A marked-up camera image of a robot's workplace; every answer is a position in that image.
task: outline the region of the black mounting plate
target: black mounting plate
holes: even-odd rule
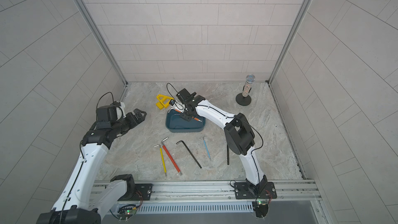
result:
[[[241,199],[253,199],[253,196],[249,192],[249,185],[247,182],[244,183],[234,183],[234,188],[235,188],[235,197],[238,200]],[[276,191],[273,191],[272,189],[275,190],[275,186],[273,182],[267,182],[265,185],[263,191],[261,192],[260,196],[258,197],[259,199],[270,199],[270,196],[268,195],[268,192],[271,193],[272,199],[275,199],[277,197]]]
[[[141,192],[143,201],[150,200],[150,196],[152,194],[152,183],[139,183],[139,184],[135,185],[135,188],[137,191]],[[140,200],[140,198],[138,197],[138,195],[134,194],[134,196],[127,201],[139,201],[139,200]]]

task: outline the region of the black round base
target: black round base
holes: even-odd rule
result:
[[[235,98],[236,102],[241,106],[248,106],[251,103],[251,97],[243,97],[242,93],[238,94]]]

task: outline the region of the corner metal frame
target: corner metal frame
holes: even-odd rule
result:
[[[120,67],[117,65],[116,60],[112,55],[112,52],[109,50],[107,44],[105,43],[104,38],[101,35],[101,32],[98,30],[97,25],[94,23],[94,20],[93,20],[92,16],[90,15],[90,13],[88,12],[83,0],[73,0],[73,2],[76,4],[78,10],[82,14],[84,20],[86,21],[88,27],[90,28],[91,32],[93,33],[95,39],[97,40],[100,48],[103,51],[103,53],[108,58],[108,60],[111,62],[112,67],[115,69],[119,78],[122,80],[123,85],[124,85],[124,90],[122,92],[121,97],[124,97],[125,91],[126,91],[126,86],[128,84],[126,77],[123,75],[122,71],[120,70]]]
[[[299,27],[301,25],[302,20],[304,19],[305,14],[308,11],[308,8],[310,7],[312,0],[303,0],[303,3],[301,4],[300,10],[297,13],[296,19],[292,25],[292,28],[290,29],[289,35],[283,45],[282,51],[278,57],[278,60],[275,64],[274,69],[272,70],[271,76],[269,78],[269,85],[272,84],[272,82],[275,79],[276,73],[278,72],[279,68],[281,67],[282,61],[285,58],[287,51],[290,48],[290,45],[292,44],[293,38],[295,37],[297,31],[299,30]]]

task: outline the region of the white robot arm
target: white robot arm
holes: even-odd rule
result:
[[[236,189],[247,192],[245,194],[247,199],[260,197],[267,184],[267,178],[257,161],[254,152],[254,133],[246,117],[242,113],[234,115],[225,112],[204,97],[200,95],[195,97],[195,95],[196,93],[189,94],[186,89],[177,93],[177,98],[184,106],[180,116],[186,121],[191,121],[192,117],[202,116],[224,129],[228,147],[239,155],[246,172],[247,183],[242,188]],[[137,200],[134,180],[132,175],[128,174],[112,178],[101,195],[91,205],[89,203],[95,177],[113,140],[143,122],[146,115],[146,112],[139,109],[135,109],[134,114],[131,112],[125,114],[124,103],[116,101],[111,105],[97,108],[98,120],[81,141],[81,154],[65,189],[54,203],[52,210],[41,214],[36,224],[100,224],[105,214],[118,200]]]

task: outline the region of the yellow object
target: yellow object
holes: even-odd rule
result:
[[[160,155],[162,156],[162,162],[163,162],[164,174],[167,176],[167,172],[166,172],[166,165],[164,164],[164,158],[163,158],[162,147],[160,147]]]
[[[156,103],[156,106],[159,109],[163,109],[163,108],[167,108],[169,106],[169,102],[171,99],[174,99],[173,97],[170,96],[166,96],[166,95],[162,95],[162,94],[158,94],[156,96],[156,98],[158,99],[159,102]]]

